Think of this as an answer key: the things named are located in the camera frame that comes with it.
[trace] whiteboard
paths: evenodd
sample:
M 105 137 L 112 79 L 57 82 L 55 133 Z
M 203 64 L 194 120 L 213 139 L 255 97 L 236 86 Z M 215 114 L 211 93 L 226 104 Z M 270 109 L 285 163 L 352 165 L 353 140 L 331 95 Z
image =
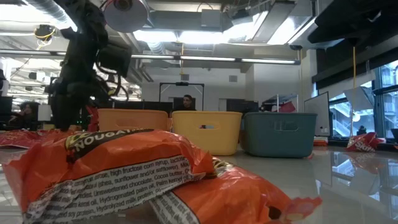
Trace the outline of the whiteboard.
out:
M 304 112 L 317 114 L 315 135 L 329 137 L 331 135 L 329 93 L 323 93 L 304 101 Z

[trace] teal bin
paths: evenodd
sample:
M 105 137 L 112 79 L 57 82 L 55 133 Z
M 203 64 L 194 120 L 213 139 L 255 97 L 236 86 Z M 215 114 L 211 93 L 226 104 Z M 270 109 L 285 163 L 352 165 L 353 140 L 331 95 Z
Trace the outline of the teal bin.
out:
M 317 114 L 248 113 L 241 146 L 251 155 L 303 158 L 312 153 Z

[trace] ceiling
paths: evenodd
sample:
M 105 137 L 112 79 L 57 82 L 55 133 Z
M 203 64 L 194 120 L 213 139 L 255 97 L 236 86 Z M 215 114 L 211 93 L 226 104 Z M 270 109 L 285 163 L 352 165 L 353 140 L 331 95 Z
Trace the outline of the ceiling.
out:
M 91 0 L 97 6 L 99 6 L 104 0 Z M 191 2 L 189 0 L 147 0 L 146 3 L 150 7 L 149 19 L 153 23 L 154 28 L 149 28 L 147 25 L 143 30 L 161 30 L 161 31 L 171 31 L 177 37 L 181 37 L 182 33 L 187 30 L 211 30 L 211 27 L 203 27 L 200 25 L 202 9 L 211 9 L 215 11 L 224 12 L 221 16 L 221 23 L 218 31 L 228 30 L 227 27 L 232 27 L 231 16 L 237 9 L 245 8 L 250 6 L 248 9 L 250 14 L 261 14 L 261 10 L 271 10 L 271 6 L 275 4 L 280 4 L 281 2 L 286 2 L 285 0 L 271 0 L 264 4 L 261 4 L 265 0 L 209 0 L 206 3 L 197 1 Z M 331 0 L 319 0 L 319 7 L 317 7 L 317 14 L 324 9 L 328 2 Z M 276 17 L 273 22 L 274 24 L 274 34 L 276 35 L 277 29 L 280 26 L 293 26 L 293 30 L 290 32 L 296 32 L 301 29 L 303 24 L 312 18 L 312 5 L 311 0 L 292 0 L 289 2 L 296 3 L 291 10 L 288 11 L 285 17 Z M 0 7 L 0 49 L 21 49 L 21 50 L 36 50 L 39 48 L 40 42 L 32 35 L 35 28 L 39 24 L 53 24 L 47 15 L 43 15 L 40 11 L 31 8 L 30 6 L 18 6 L 16 4 L 21 4 L 17 0 L 7 0 L 2 1 Z M 306 40 L 306 35 L 316 27 L 312 24 L 307 32 L 297 38 L 293 44 L 300 44 L 305 48 L 314 47 L 325 47 L 327 44 L 311 45 Z M 128 44 L 133 48 L 135 53 L 147 53 L 154 54 L 146 42 L 138 40 L 136 35 L 132 34 L 122 34 L 112 30 L 110 27 L 106 27 L 108 31 L 109 38 L 120 44 Z M 26 34 L 24 36 L 7 35 L 7 33 L 22 33 Z M 276 59 L 290 59 L 297 60 L 297 52 L 290 49 L 288 44 L 282 45 L 267 45 L 267 42 L 262 40 L 243 40 L 234 41 L 228 43 L 214 43 L 214 44 L 176 44 L 175 42 L 163 42 L 162 45 L 168 54 L 180 54 L 183 49 L 184 55 L 196 55 L 196 56 L 214 56 L 214 57 L 243 57 L 243 58 L 276 58 Z M 66 51 L 68 46 L 68 40 L 64 39 L 59 31 L 54 34 L 49 45 L 43 46 L 40 50 L 51 50 L 51 51 Z M 59 60 L 52 59 L 30 59 L 29 58 L 5 58 L 8 62 L 13 62 L 13 75 L 11 83 L 14 84 L 26 84 L 26 83 L 38 83 L 37 80 L 30 80 L 28 77 L 29 72 L 43 72 L 46 76 L 57 76 L 60 71 Z M 180 67 L 179 62 L 169 63 L 161 60 L 146 60 L 143 63 L 146 67 L 160 67 L 160 68 L 175 68 Z M 250 64 L 245 63 L 227 63 L 227 62 L 206 62 L 206 61 L 185 61 L 183 63 L 184 67 L 191 68 L 235 68 L 240 69 L 241 72 L 245 73 L 250 67 Z M 138 90 L 135 93 L 135 97 L 140 97 L 139 86 L 142 82 L 151 82 L 153 79 L 150 77 L 145 77 L 143 72 L 136 72 L 137 67 L 133 64 L 131 65 L 127 81 L 125 85 L 127 87 L 133 86 Z M 41 92 L 42 88 L 34 87 L 34 90 Z M 12 88 L 13 92 L 25 93 L 24 87 L 15 86 Z

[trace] person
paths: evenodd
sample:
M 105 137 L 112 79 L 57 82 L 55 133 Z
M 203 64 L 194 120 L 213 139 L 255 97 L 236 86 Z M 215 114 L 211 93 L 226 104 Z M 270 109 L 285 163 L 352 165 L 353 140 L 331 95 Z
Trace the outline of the person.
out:
M 8 121 L 9 125 L 35 131 L 38 125 L 37 114 L 39 112 L 39 105 L 39 103 L 33 101 L 23 102 L 19 106 L 21 109 L 21 112 L 19 112 L 20 116 L 12 116 Z
M 174 111 L 196 111 L 192 105 L 193 98 L 191 95 L 184 95 L 182 98 L 182 105 L 179 105 L 173 109 Z

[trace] table surface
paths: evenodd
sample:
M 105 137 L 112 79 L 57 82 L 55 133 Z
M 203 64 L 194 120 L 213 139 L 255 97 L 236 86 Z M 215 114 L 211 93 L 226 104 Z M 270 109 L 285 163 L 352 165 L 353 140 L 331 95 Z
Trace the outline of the table surface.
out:
M 289 197 L 321 196 L 306 220 L 313 224 L 398 223 L 398 153 L 344 152 L 316 147 L 312 159 L 252 157 L 239 150 L 220 159 L 260 175 Z M 17 202 L 0 169 L 0 223 L 22 223 Z M 85 223 L 159 223 L 148 204 Z

